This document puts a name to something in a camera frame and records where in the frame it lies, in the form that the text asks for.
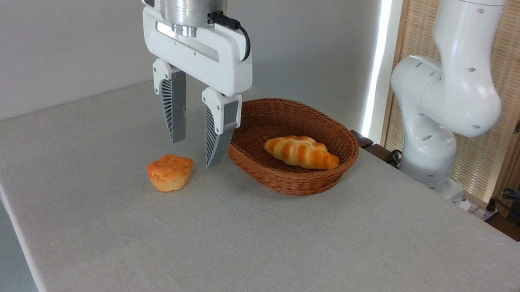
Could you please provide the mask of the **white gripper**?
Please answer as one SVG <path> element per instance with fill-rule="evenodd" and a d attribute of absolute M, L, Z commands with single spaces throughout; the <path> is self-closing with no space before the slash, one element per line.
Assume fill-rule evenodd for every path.
<path fill-rule="evenodd" d="M 152 68 L 154 92 L 162 99 L 173 143 L 186 139 L 186 75 L 211 86 L 201 95 L 206 106 L 205 163 L 213 167 L 225 157 L 233 131 L 240 127 L 242 96 L 238 94 L 252 87 L 253 57 L 242 60 L 245 36 L 223 25 L 200 28 L 196 37 L 166 35 L 157 30 L 158 23 L 169 25 L 158 11 L 145 6 L 142 13 L 144 41 L 158 57 Z"/>

